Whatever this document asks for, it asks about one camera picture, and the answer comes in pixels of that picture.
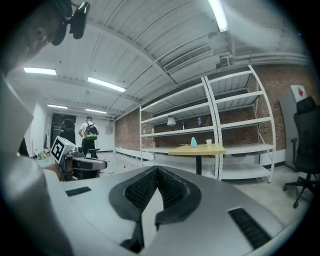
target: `red diamond sticker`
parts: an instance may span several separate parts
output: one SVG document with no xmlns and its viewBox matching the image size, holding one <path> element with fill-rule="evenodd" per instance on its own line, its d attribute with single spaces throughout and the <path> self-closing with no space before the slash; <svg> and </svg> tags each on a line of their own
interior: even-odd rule
<svg viewBox="0 0 320 256">
<path fill-rule="evenodd" d="M 302 95 L 304 94 L 304 91 L 301 90 L 300 88 L 298 88 L 298 93 L 299 93 L 299 95 L 302 97 Z"/>
</svg>

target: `wooden table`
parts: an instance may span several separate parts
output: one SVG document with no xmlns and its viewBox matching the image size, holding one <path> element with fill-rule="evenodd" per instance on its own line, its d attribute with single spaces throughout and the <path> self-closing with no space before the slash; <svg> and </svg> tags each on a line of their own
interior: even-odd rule
<svg viewBox="0 0 320 256">
<path fill-rule="evenodd" d="M 172 149 L 168 152 L 168 155 L 176 156 L 195 156 L 195 168 L 196 174 L 202 174 L 202 159 L 201 156 L 214 156 L 214 155 L 224 155 L 226 150 L 221 144 L 200 144 L 196 147 L 191 146 L 180 146 Z"/>
</svg>

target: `white t-shirt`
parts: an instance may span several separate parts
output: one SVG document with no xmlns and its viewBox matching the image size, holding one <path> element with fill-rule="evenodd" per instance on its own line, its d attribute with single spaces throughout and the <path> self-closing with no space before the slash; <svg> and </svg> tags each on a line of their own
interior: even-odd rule
<svg viewBox="0 0 320 256">
<path fill-rule="evenodd" d="M 82 134 L 83 136 L 86 138 L 87 137 L 87 134 L 86 134 L 86 129 L 88 127 L 88 124 L 89 125 L 93 125 L 95 128 L 96 128 L 96 131 L 99 133 L 99 130 L 98 130 L 98 127 L 91 121 L 88 121 L 88 122 L 84 122 L 83 124 L 81 124 L 80 126 L 80 130 L 82 130 Z"/>
</svg>

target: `white metal shelf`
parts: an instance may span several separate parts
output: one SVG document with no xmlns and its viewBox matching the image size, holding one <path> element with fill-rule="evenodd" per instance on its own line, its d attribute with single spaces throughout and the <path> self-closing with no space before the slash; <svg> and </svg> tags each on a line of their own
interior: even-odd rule
<svg viewBox="0 0 320 256">
<path fill-rule="evenodd" d="M 179 147 L 179 146 L 149 147 L 149 148 L 143 148 L 143 149 L 141 149 L 141 151 L 168 154 L 169 151 L 174 150 L 177 147 Z"/>
<path fill-rule="evenodd" d="M 259 98 L 259 96 L 263 94 L 264 93 L 262 91 L 243 93 L 231 97 L 216 99 L 215 103 L 218 111 L 245 108 L 251 106 Z"/>
<path fill-rule="evenodd" d="M 274 148 L 273 145 L 263 144 L 263 143 L 251 143 L 251 144 L 231 145 L 231 146 L 223 146 L 223 147 L 225 149 L 226 155 L 260 152 L 260 151 L 272 150 Z"/>
<path fill-rule="evenodd" d="M 196 158 L 194 158 L 194 163 L 190 162 L 178 162 L 169 160 L 150 160 L 142 163 L 144 166 L 166 166 L 176 169 L 181 169 L 187 172 L 196 173 Z M 202 164 L 202 176 L 209 178 L 215 178 L 215 165 L 214 164 Z"/>
<path fill-rule="evenodd" d="M 172 109 L 174 107 L 178 107 L 183 104 L 192 103 L 206 98 L 207 97 L 204 90 L 204 85 L 202 83 L 199 83 L 167 97 L 164 97 L 163 99 L 160 99 L 142 108 L 141 111 L 147 111 L 155 114 Z"/>
<path fill-rule="evenodd" d="M 160 136 L 171 136 L 171 135 L 182 135 L 182 134 L 194 134 L 194 133 L 209 132 L 213 130 L 214 130 L 214 126 L 211 125 L 206 127 L 190 128 L 190 129 L 184 129 L 184 130 L 171 130 L 171 131 L 143 134 L 141 135 L 141 137 L 160 137 Z"/>
<path fill-rule="evenodd" d="M 209 84 L 212 88 L 213 94 L 217 95 L 223 92 L 232 92 L 245 88 L 250 79 L 250 75 L 253 72 L 251 70 L 228 74 L 212 80 L 209 80 Z"/>
<path fill-rule="evenodd" d="M 270 176 L 271 172 L 258 163 L 223 163 L 219 179 L 241 180 Z"/>
<path fill-rule="evenodd" d="M 225 123 L 225 124 L 221 124 L 220 127 L 222 130 L 231 129 L 231 128 L 240 128 L 245 126 L 253 126 L 253 125 L 257 125 L 257 124 L 261 124 L 269 121 L 271 121 L 271 117 L 262 117 L 262 118 L 256 118 L 256 119 L 239 121 L 239 122 Z"/>
<path fill-rule="evenodd" d="M 210 114 L 210 107 L 208 102 L 162 114 L 148 120 L 144 120 L 141 122 L 141 124 L 151 124 L 155 126 L 166 123 L 168 121 L 168 117 L 173 117 L 176 121 L 178 121 L 205 114 Z"/>
</svg>

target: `lampshade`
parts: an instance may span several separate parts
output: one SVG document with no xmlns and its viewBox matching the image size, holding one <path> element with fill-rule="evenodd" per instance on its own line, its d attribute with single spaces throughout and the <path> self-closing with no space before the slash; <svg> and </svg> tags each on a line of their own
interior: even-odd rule
<svg viewBox="0 0 320 256">
<path fill-rule="evenodd" d="M 176 124 L 176 120 L 174 117 L 168 117 L 168 126 L 174 126 Z"/>
</svg>

